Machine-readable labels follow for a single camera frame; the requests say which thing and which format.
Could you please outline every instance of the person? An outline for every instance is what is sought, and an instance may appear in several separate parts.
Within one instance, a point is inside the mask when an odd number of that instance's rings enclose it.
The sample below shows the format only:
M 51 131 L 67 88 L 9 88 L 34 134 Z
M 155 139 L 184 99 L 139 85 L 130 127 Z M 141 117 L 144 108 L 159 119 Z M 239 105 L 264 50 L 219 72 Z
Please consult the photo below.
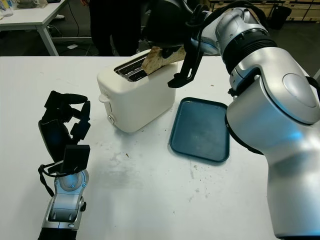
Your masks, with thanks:
M 142 0 L 80 0 L 89 6 L 92 42 L 100 56 L 113 56 L 110 36 L 120 56 L 132 56 L 139 47 Z

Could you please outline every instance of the blue tray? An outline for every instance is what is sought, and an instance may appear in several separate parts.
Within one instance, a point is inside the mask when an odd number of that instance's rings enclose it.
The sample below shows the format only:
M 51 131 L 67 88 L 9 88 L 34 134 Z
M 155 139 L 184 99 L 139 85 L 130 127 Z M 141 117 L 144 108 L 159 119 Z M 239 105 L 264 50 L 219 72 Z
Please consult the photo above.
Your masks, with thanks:
M 221 102 L 182 99 L 170 136 L 172 150 L 214 162 L 225 161 L 230 152 L 226 111 L 227 106 Z

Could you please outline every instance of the white table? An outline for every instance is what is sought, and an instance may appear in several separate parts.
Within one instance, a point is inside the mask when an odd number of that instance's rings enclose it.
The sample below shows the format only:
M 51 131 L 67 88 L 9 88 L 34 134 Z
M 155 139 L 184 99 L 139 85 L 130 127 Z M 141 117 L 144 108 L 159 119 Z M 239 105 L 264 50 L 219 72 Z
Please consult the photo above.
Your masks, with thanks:
M 58 56 L 51 35 L 47 30 L 47 25 L 56 17 L 57 12 L 67 1 L 61 0 L 58 3 L 49 3 L 44 8 L 14 10 L 12 16 L 0 20 L 0 31 L 37 30 L 50 56 Z
M 213 164 L 168 144 L 182 98 L 231 103 L 221 58 L 204 57 L 195 81 L 176 90 L 173 107 L 131 134 L 112 126 L 98 101 L 97 73 L 120 59 L 0 57 L 0 239 L 39 236 L 50 196 L 37 169 L 52 159 L 38 120 L 56 90 L 91 101 L 83 141 L 91 147 L 90 179 L 77 240 L 275 240 L 263 156 L 231 139 L 228 160 Z

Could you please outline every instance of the drawer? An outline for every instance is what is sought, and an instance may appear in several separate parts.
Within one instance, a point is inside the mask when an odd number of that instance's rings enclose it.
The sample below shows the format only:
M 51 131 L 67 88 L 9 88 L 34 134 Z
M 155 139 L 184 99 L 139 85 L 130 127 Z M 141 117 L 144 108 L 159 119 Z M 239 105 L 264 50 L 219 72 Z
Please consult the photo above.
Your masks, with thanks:
M 309 9 L 305 16 L 308 18 L 320 18 L 320 9 Z
M 290 9 L 309 9 L 310 4 L 283 4 L 284 7 Z
M 303 18 L 307 11 L 308 11 L 307 9 L 292 9 L 292 12 L 289 17 L 290 18 L 298 18 L 298 17 Z

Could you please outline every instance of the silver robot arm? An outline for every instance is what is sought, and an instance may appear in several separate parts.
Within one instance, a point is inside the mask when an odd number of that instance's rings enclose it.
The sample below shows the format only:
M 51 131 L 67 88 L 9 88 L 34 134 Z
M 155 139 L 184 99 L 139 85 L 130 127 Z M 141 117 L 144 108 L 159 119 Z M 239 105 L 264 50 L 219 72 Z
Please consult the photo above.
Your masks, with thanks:
M 81 111 L 71 104 L 83 104 Z M 51 196 L 38 240 L 75 240 L 87 206 L 82 195 L 89 182 L 86 168 L 90 146 L 78 142 L 90 128 L 90 101 L 86 96 L 52 91 L 44 107 L 46 111 L 38 126 L 54 162 L 38 169 L 40 181 Z M 69 133 L 64 123 L 72 117 L 79 122 Z M 54 178 L 55 193 L 43 174 Z
M 319 239 L 320 107 L 305 74 L 245 8 L 229 10 L 204 28 L 199 46 L 207 54 L 221 53 L 230 74 L 231 135 L 267 159 L 275 236 Z
M 54 179 L 55 195 L 46 210 L 39 240 L 76 239 L 87 206 L 82 195 L 88 181 L 87 170 Z

